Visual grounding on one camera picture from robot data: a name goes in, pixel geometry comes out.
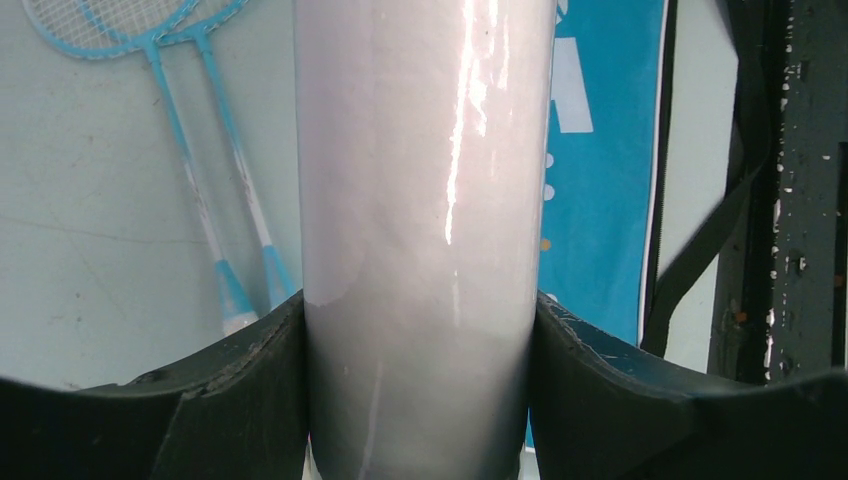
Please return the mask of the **blue racket upper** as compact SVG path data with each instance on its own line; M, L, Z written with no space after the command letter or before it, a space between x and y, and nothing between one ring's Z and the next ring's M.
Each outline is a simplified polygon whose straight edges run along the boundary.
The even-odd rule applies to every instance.
M256 322L258 315L226 258L203 191L196 164L182 127L162 66L159 40L195 9L195 1L40 0L24 1L25 13L48 44L60 52L86 60L118 58L135 51L145 54L160 90L161 100L196 205L215 268L224 335L230 336Z

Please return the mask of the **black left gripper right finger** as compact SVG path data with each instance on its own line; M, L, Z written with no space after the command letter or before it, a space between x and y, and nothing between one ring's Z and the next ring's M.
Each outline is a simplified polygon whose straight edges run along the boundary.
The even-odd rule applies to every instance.
M696 372L537 298L529 413L544 479L843 479L847 374Z

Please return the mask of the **blue racket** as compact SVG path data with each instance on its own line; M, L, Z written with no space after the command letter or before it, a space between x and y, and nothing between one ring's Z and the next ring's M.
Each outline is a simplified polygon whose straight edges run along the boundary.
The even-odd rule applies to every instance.
M271 238L267 220L246 162L241 136L232 113L226 88L214 56L214 48L210 41L212 32L241 11L245 5L244 1L200 1L186 20L166 34L160 40L160 43L164 46L170 46L192 41L196 44L202 56L209 83L218 105L219 117L229 138L232 158L239 172L245 200L260 241L269 308L273 310L290 298L295 293L295 288L291 275Z
M40 0L24 1L25 13L48 44L60 52L86 60L118 58L135 51L145 54L160 90L161 100L196 205L215 268L224 335L230 336L256 322L258 315L226 258L203 191L196 164L182 127L162 66L159 40L195 9L195 1Z

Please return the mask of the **blue racket lower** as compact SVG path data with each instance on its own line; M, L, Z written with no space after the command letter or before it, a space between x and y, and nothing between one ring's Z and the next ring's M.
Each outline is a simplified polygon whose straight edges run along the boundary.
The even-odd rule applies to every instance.
M295 288L291 275L271 238L267 220L246 162L241 136L232 113L226 88L214 56L214 48L210 41L212 32L241 11L245 5L244 1L200 1L186 20L166 34L160 40L160 43L164 46L170 46L192 41L196 44L202 56L209 83L218 105L219 117L229 138L232 158L239 172L245 200L260 241L269 308L273 310L290 298L295 293Z

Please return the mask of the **white shuttlecock tube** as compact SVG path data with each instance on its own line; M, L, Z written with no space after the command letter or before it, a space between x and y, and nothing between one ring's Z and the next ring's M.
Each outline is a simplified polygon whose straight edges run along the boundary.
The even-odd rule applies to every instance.
M311 449L323 479L512 479L556 3L293 5Z

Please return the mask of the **blue racket bag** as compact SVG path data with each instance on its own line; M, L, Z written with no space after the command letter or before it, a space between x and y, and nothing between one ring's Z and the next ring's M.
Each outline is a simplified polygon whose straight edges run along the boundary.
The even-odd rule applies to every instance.
M556 10L538 286L631 345L644 322L669 9Z

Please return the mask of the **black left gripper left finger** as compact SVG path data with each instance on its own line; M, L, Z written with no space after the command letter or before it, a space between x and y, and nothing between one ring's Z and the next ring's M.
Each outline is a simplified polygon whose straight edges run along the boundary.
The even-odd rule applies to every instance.
M1 383L5 479L298 479L308 430L301 294L125 385Z

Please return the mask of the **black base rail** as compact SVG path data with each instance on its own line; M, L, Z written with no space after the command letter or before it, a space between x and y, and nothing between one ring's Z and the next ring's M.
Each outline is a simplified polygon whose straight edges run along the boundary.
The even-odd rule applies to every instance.
M776 383L847 363L847 5L724 7L743 203L707 370Z

